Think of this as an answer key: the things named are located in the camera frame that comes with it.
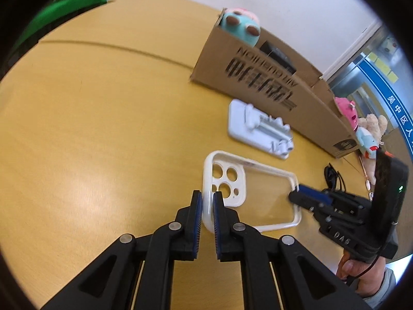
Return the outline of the grey jacket right forearm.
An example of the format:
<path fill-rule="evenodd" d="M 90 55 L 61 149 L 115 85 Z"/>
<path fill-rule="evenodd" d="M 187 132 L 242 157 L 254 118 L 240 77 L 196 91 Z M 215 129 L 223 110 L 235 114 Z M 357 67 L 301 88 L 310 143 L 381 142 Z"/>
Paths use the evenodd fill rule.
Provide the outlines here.
<path fill-rule="evenodd" d="M 396 286 L 395 275 L 392 269 L 385 267 L 384 278 L 378 291 L 369 297 L 363 297 L 364 301 L 372 308 L 378 309 L 384 303 Z"/>

